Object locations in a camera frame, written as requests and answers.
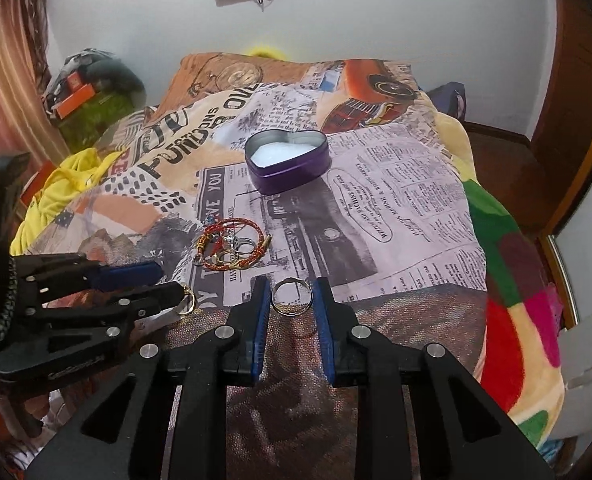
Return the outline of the gold ring keychain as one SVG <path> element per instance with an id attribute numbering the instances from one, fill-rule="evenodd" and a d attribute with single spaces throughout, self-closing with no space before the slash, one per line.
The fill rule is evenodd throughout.
<path id="1" fill-rule="evenodd" d="M 196 308 L 196 296 L 189 285 L 184 285 L 184 297 L 175 308 L 178 315 L 186 316 L 194 312 Z"/>

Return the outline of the yellow garment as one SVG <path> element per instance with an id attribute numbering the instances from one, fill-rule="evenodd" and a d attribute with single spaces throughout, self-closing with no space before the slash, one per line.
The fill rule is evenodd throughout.
<path id="1" fill-rule="evenodd" d="M 87 148 L 66 158 L 32 197 L 26 215 L 11 241 L 10 254 L 24 254 L 76 196 L 102 181 L 102 177 L 121 155 L 122 151 L 114 151 L 102 158 L 96 148 Z"/>

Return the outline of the green fabric bin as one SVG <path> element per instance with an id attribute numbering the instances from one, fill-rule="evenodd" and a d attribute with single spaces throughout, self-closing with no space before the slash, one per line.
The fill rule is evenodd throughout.
<path id="1" fill-rule="evenodd" d="M 131 98 L 116 91 L 103 91 L 57 122 L 71 154 L 90 148 L 115 122 L 134 110 Z"/>

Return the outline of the newspaper print bedspread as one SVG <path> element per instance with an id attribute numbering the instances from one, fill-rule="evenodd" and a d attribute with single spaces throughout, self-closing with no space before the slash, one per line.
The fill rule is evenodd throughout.
<path id="1" fill-rule="evenodd" d="M 156 260 L 196 296 L 190 315 L 136 327 L 132 356 L 86 394 L 30 468 L 34 479 L 156 479 L 177 390 L 204 385 L 215 356 L 199 347 L 253 279 L 302 301 L 327 278 L 334 298 L 396 344 L 443 344 L 475 375 L 486 335 L 486 257 L 436 108 L 406 62 L 310 64 L 240 55 L 185 58 L 151 122 L 107 136 L 122 155 L 29 247 L 125 264 Z M 244 148 L 264 130 L 317 130 L 331 166 L 263 195 Z"/>

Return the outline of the purple heart-shaped tin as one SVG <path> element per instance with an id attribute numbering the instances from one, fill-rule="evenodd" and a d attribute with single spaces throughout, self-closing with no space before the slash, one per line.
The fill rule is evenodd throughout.
<path id="1" fill-rule="evenodd" d="M 244 154 L 249 178 L 263 195 L 302 186 L 324 174 L 332 163 L 327 137 L 317 130 L 253 133 Z"/>

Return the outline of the colourful fleece blanket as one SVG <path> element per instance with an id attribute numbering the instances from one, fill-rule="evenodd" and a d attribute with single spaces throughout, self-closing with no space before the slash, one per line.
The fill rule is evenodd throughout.
<path id="1" fill-rule="evenodd" d="M 534 244 L 504 206 L 478 182 L 461 123 L 435 114 L 438 136 L 464 186 L 474 231 L 485 253 L 487 319 L 475 376 L 537 448 L 564 404 L 558 332 L 563 311 Z"/>

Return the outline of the orange box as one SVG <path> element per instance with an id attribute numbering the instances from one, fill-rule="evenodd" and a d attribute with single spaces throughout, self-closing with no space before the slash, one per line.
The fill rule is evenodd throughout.
<path id="1" fill-rule="evenodd" d="M 84 84 L 66 99 L 58 102 L 54 110 L 58 119 L 64 119 L 95 96 L 96 92 L 91 84 Z"/>

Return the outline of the striped brown curtain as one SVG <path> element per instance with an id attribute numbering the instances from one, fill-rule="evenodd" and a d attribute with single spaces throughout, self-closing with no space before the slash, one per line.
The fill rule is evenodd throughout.
<path id="1" fill-rule="evenodd" d="M 29 153 L 32 171 L 69 155 L 43 107 L 46 47 L 46 0 L 0 0 L 0 153 Z"/>

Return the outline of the grey clothes pile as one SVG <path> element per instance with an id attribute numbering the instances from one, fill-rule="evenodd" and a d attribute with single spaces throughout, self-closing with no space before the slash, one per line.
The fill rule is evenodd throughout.
<path id="1" fill-rule="evenodd" d="M 143 92 L 143 82 L 122 63 L 116 55 L 86 48 L 64 60 L 60 72 L 49 81 L 42 95 L 47 114 L 54 114 L 55 106 L 72 93 L 67 77 L 77 73 L 82 84 L 91 84 L 95 90 L 117 90 L 124 93 Z"/>

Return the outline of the dark blue bag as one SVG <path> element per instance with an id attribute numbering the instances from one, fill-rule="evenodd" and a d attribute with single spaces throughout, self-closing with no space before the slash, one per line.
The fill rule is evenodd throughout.
<path id="1" fill-rule="evenodd" d="M 433 106 L 439 112 L 464 122 L 466 117 L 466 92 L 465 86 L 459 81 L 450 81 L 448 84 L 441 84 L 426 92 Z"/>

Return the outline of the yellow curved headrest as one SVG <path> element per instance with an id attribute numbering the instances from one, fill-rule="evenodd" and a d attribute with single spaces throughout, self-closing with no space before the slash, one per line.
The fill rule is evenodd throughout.
<path id="1" fill-rule="evenodd" d="M 258 58 L 271 58 L 271 60 L 286 61 L 287 56 L 279 49 L 268 46 L 252 47 L 246 52 L 249 56 L 257 56 Z"/>

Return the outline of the brown wooden door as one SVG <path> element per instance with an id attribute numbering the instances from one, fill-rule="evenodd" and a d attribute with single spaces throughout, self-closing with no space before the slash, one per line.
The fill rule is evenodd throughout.
<path id="1" fill-rule="evenodd" d="M 541 235 L 556 235 L 592 185 L 592 6 L 555 0 L 548 90 L 530 147 L 546 174 L 550 211 Z"/>

